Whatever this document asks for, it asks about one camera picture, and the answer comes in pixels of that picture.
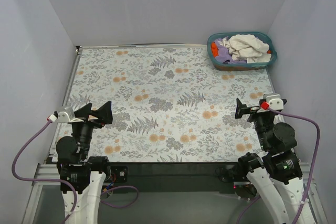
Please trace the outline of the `cream white t shirt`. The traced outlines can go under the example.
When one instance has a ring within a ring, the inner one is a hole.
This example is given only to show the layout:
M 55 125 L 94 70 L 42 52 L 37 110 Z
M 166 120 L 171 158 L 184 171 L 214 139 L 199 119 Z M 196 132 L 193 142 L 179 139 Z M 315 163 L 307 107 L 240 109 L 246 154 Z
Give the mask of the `cream white t shirt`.
M 234 61 L 247 63 L 267 63 L 271 60 L 270 47 L 254 35 L 233 35 L 223 38 L 223 44 L 228 49 Z

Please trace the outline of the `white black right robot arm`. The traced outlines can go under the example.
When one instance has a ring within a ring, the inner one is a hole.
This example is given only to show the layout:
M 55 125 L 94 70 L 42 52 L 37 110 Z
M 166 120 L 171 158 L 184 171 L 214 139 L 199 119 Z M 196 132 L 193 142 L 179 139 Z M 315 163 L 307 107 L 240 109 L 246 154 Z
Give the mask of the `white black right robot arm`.
M 235 118 L 248 115 L 261 149 L 259 157 L 247 153 L 238 160 L 238 176 L 250 181 L 268 208 L 274 223 L 314 223 L 308 203 L 302 201 L 303 173 L 293 152 L 297 145 L 295 130 L 285 122 L 275 123 L 276 112 L 283 110 L 286 99 L 265 94 L 258 106 L 248 107 L 237 99 Z

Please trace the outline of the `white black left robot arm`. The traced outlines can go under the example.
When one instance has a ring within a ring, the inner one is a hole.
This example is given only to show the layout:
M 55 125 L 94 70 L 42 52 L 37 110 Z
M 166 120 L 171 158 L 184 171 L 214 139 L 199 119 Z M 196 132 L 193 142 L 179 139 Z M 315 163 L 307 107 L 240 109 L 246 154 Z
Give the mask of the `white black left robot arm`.
M 71 125 L 72 134 L 56 143 L 57 169 L 62 180 L 65 223 L 97 223 L 103 182 L 112 170 L 106 156 L 89 156 L 93 131 L 112 124 L 112 103 L 92 109 L 88 103 L 74 111 L 63 107 L 57 113 L 59 123 Z

